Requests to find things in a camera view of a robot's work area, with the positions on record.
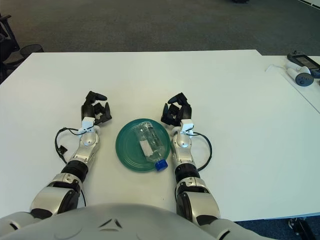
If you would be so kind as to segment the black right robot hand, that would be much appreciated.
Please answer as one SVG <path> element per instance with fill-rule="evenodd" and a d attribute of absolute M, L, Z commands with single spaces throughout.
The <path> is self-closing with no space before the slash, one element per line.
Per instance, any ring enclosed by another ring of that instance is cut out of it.
<path fill-rule="evenodd" d="M 186 96 L 181 92 L 164 104 L 161 122 L 174 127 L 180 127 L 182 120 L 192 118 L 192 108 Z"/>

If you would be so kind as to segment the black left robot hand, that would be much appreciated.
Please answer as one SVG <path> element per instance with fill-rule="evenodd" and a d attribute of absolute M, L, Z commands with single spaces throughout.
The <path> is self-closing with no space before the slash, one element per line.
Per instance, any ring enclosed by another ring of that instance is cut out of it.
<path fill-rule="evenodd" d="M 81 119 L 93 118 L 94 125 L 99 125 L 112 119 L 108 98 L 105 95 L 89 91 L 81 106 Z"/>

